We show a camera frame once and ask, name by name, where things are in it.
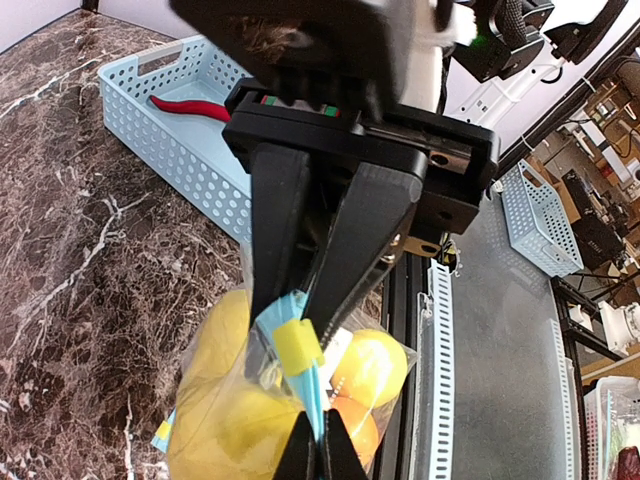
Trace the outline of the round yellow lemon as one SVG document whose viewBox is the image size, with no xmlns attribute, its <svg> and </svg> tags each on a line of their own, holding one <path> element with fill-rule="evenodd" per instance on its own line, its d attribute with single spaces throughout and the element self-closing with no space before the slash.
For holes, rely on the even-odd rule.
<svg viewBox="0 0 640 480">
<path fill-rule="evenodd" d="M 384 331 L 361 329 L 353 333 L 332 377 L 339 396 L 368 409 L 377 409 L 401 392 L 409 371 L 404 346 Z"/>
</svg>

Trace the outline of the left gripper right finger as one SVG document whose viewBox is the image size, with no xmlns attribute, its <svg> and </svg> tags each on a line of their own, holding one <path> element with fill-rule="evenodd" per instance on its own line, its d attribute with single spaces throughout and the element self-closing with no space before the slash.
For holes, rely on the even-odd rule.
<svg viewBox="0 0 640 480">
<path fill-rule="evenodd" d="M 324 413 L 324 435 L 320 444 L 321 479 L 367 480 L 355 447 L 340 413 L 331 409 Z"/>
</svg>

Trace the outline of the orange fruit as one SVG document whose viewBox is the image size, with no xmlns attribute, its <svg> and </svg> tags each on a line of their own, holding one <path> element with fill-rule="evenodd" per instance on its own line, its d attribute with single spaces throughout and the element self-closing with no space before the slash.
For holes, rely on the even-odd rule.
<svg viewBox="0 0 640 480">
<path fill-rule="evenodd" d="M 369 409 L 341 396 L 333 399 L 332 408 L 339 412 L 360 463 L 367 468 L 379 446 L 378 428 Z"/>
</svg>

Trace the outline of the clear zip bag blue zipper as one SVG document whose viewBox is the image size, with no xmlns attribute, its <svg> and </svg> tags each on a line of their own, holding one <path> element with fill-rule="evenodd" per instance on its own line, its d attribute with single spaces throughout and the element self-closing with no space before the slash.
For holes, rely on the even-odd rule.
<svg viewBox="0 0 640 480">
<path fill-rule="evenodd" d="M 326 409 L 337 410 L 363 468 L 371 468 L 417 352 L 384 330 L 340 328 L 319 369 Z"/>
</svg>

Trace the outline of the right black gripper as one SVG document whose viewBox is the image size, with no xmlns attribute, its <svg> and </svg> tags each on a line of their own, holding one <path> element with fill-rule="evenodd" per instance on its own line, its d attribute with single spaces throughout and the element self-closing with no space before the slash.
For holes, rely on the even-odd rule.
<svg viewBox="0 0 640 480">
<path fill-rule="evenodd" d="M 310 155 L 321 176 L 338 184 L 361 164 L 304 311 L 326 345 L 393 265 L 411 221 L 413 235 L 466 231 L 497 173 L 499 140 L 483 127 L 404 105 L 375 123 L 358 113 L 332 117 L 270 104 L 268 95 L 254 79 L 239 81 L 225 101 L 231 119 L 222 133 L 243 168 L 251 168 L 252 320 L 304 279 L 297 243 Z"/>
</svg>

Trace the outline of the yellow fruit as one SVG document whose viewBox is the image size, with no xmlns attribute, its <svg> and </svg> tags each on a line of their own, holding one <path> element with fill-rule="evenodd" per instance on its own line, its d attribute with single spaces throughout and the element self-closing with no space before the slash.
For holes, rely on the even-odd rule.
<svg viewBox="0 0 640 480">
<path fill-rule="evenodd" d="M 241 386 L 208 397 L 172 429 L 172 479 L 270 479 L 281 459 L 300 404 L 291 397 Z"/>
</svg>

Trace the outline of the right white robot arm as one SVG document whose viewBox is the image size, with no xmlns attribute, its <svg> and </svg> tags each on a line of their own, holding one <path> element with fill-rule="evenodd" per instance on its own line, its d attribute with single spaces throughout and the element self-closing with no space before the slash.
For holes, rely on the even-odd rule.
<svg viewBox="0 0 640 480">
<path fill-rule="evenodd" d="M 321 343 L 404 253 L 463 233 L 498 169 L 484 119 L 442 115 L 443 61 L 483 86 L 578 64 L 624 9 L 544 29 L 549 1 L 215 1 L 192 24 L 249 73 L 223 137 L 251 178 L 250 319 L 296 290 Z"/>
</svg>

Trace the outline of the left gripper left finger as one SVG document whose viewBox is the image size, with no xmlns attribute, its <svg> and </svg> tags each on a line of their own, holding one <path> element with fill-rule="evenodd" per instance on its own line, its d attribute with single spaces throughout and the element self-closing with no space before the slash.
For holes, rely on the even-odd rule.
<svg viewBox="0 0 640 480">
<path fill-rule="evenodd" d="M 316 480 L 320 478 L 320 453 L 311 423 L 300 413 L 293 425 L 273 480 Z"/>
</svg>

